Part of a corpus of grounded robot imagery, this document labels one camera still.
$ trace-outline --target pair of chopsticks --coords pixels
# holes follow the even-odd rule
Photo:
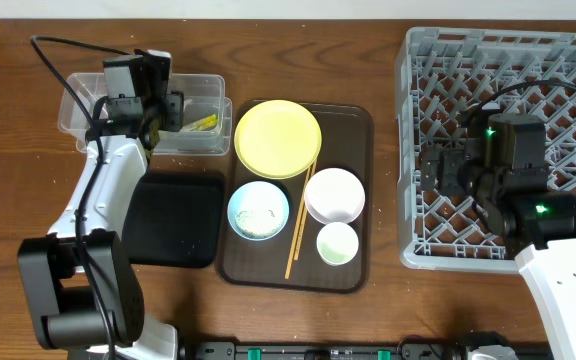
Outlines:
[[[301,250],[301,239],[304,236],[304,228],[306,227],[306,218],[308,217],[308,209],[304,205],[304,196],[306,194],[306,185],[310,178],[315,175],[315,168],[317,167],[317,159],[310,165],[306,171],[306,180],[304,181],[304,189],[301,192],[301,200],[299,201],[299,212],[297,212],[297,223],[295,224],[295,232],[292,235],[292,245],[290,246],[290,256],[288,257],[288,265],[286,266],[285,278],[290,278],[290,270],[292,269],[293,260],[299,260],[299,251]]]

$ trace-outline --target blue bowl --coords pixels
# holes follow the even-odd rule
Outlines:
[[[242,209],[254,208],[256,206],[261,208],[268,207],[275,212],[278,212],[279,210],[283,212],[281,225],[269,236],[250,237],[241,231],[239,226],[237,226],[237,214],[239,214]],[[288,199],[283,191],[281,191],[277,186],[265,181],[253,181],[243,185],[237,189],[234,194],[232,194],[232,197],[228,202],[227,214],[228,223],[230,224],[230,227],[235,230],[237,235],[252,241],[268,240],[281,232],[288,222]]]

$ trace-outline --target brown tray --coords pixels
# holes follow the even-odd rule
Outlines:
[[[254,100],[246,103],[239,110],[238,119],[254,105],[262,102]],[[310,110],[321,127],[322,145],[316,171],[331,167],[346,169],[355,174],[364,186],[364,210],[357,220],[350,223],[359,236],[359,252],[349,263],[341,266],[324,263],[316,248],[317,234],[323,225],[308,214],[299,260],[293,262],[290,278],[285,279],[306,172],[286,180],[268,180],[250,172],[239,158],[233,155],[228,199],[236,189],[246,183],[256,180],[269,181],[279,186],[288,197],[290,216],[279,234],[258,242],[241,238],[226,221],[216,262],[217,270],[226,281],[237,285],[352,293],[361,288],[368,275],[372,209],[372,117],[365,110],[354,106],[301,105]]]

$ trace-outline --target green clip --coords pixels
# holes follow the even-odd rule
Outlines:
[[[248,360],[261,360],[261,349],[248,349]]]
[[[377,360],[390,360],[390,351],[379,350],[377,352]]]

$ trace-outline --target clear plastic container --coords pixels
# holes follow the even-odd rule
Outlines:
[[[74,73],[68,77],[68,84],[88,111],[92,111],[95,101],[106,95],[106,79],[103,73]],[[180,131],[171,133],[160,131],[160,142],[154,153],[166,155],[224,155],[230,149],[232,134],[232,103],[225,97],[226,83],[219,75],[173,74],[168,83],[173,91],[183,91],[184,122],[193,123],[210,115],[217,115],[217,124],[201,131]],[[107,116],[106,110],[101,117]],[[57,128],[77,138],[77,149],[86,151],[84,141],[88,129],[86,118],[72,97],[64,91],[59,110]]]

